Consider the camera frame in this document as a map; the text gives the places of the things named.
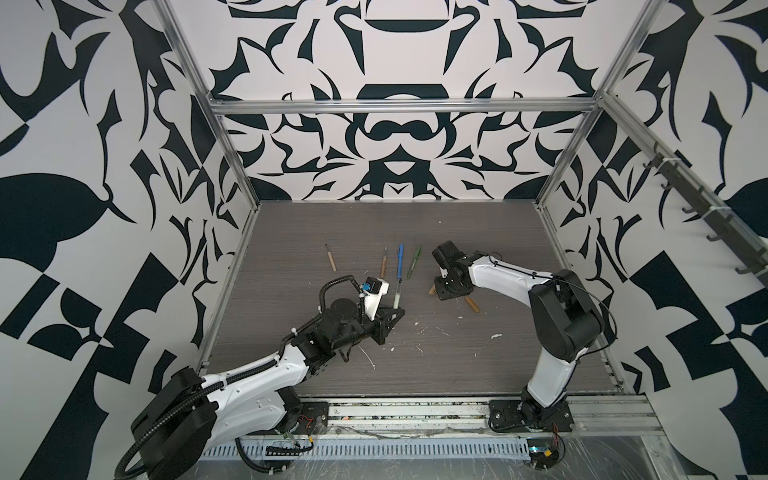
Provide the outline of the dark green pen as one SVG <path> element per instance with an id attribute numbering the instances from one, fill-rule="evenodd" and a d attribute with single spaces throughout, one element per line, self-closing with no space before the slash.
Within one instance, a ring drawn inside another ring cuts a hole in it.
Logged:
<path id="1" fill-rule="evenodd" d="M 416 269 L 416 266 L 418 264 L 418 260 L 420 258 L 421 253 L 422 253 L 422 245 L 421 244 L 417 244 L 416 247 L 415 247 L 414 253 L 412 255 L 412 259 L 411 259 L 411 262 L 409 264 L 409 268 L 408 268 L 407 273 L 406 273 L 406 278 L 407 279 L 411 279 L 412 278 L 412 276 L 414 274 L 414 271 Z"/>

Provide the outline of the metal hook rail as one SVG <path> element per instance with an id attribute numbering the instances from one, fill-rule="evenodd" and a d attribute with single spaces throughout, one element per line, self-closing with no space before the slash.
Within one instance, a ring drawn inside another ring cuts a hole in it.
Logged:
<path id="1" fill-rule="evenodd" d="M 655 169 L 666 180 L 664 191 L 676 191 L 682 197 L 687 204 L 684 214 L 706 224 L 709 242 L 723 243 L 741 262 L 735 268 L 738 275 L 750 275 L 767 288 L 767 243 L 680 157 L 670 155 L 658 142 L 652 151 L 644 168 Z"/>

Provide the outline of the brown pen cap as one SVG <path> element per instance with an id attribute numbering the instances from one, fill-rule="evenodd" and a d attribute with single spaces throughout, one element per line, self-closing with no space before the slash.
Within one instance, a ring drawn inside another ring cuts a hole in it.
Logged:
<path id="1" fill-rule="evenodd" d="M 475 302 L 475 301 L 474 301 L 472 298 L 470 298 L 469 296 L 466 296 L 466 297 L 465 297 L 465 301 L 466 301 L 466 303 L 467 303 L 467 304 L 470 306 L 470 308 L 471 308 L 471 309 L 472 309 L 472 310 L 473 310 L 475 313 L 480 313 L 480 312 L 481 312 L 481 309 L 479 308 L 479 306 L 477 305 L 477 303 L 476 303 L 476 302 Z"/>

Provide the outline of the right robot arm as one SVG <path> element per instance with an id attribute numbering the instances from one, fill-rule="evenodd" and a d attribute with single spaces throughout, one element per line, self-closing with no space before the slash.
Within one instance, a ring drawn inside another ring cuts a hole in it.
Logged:
<path id="1" fill-rule="evenodd" d="M 484 252 L 466 254 L 446 241 L 432 251 L 440 275 L 439 299 L 466 297 L 487 289 L 529 307 L 541 345 L 534 373 L 517 402 L 489 403 L 489 428 L 497 433 L 563 429 L 570 416 L 567 387 L 578 362 L 590 353 L 607 321 L 578 275 L 568 269 L 542 272 L 513 265 Z"/>

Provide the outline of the tan pen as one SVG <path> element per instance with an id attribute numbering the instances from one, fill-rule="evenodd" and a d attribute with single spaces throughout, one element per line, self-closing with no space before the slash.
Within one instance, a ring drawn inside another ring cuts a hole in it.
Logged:
<path id="1" fill-rule="evenodd" d="M 336 266 L 336 262 L 335 262 L 333 253 L 332 253 L 332 251 L 330 249 L 330 246 L 327 243 L 325 244 L 325 249 L 326 249 L 327 258 L 328 258 L 328 261 L 329 261 L 329 264 L 330 264 L 330 267 L 331 267 L 332 271 L 333 272 L 337 272 L 338 270 L 337 270 L 337 266 Z"/>

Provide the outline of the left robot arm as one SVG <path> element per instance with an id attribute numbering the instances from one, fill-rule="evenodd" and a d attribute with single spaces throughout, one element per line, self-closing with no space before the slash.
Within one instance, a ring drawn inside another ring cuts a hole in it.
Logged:
<path id="1" fill-rule="evenodd" d="M 320 288 L 314 316 L 292 329 L 276 352 L 220 373 L 186 367 L 173 374 L 132 422 L 134 442 L 114 478 L 176 479 L 219 445 L 254 432 L 292 432 L 303 410 L 296 386 L 333 359 L 348 360 L 366 339 L 385 344 L 404 317 L 400 306 L 384 304 L 388 291 L 381 278 L 333 279 Z"/>

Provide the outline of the blue pen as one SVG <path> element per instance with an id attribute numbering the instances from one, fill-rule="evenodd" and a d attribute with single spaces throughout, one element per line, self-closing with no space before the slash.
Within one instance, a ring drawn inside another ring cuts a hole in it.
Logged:
<path id="1" fill-rule="evenodd" d="M 403 277 L 403 264 L 404 264 L 404 254 L 405 254 L 405 245 L 404 243 L 400 243 L 398 246 L 398 252 L 397 252 L 397 270 L 396 270 L 396 278 L 398 281 L 400 281 Z"/>

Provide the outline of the brown pen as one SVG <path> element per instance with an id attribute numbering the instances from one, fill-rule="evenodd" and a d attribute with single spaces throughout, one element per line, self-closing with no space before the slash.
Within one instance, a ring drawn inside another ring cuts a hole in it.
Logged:
<path id="1" fill-rule="evenodd" d="M 383 249 L 383 254 L 382 254 L 379 278 L 384 279 L 386 277 L 387 263 L 388 263 L 388 247 L 385 246 L 384 249 Z"/>

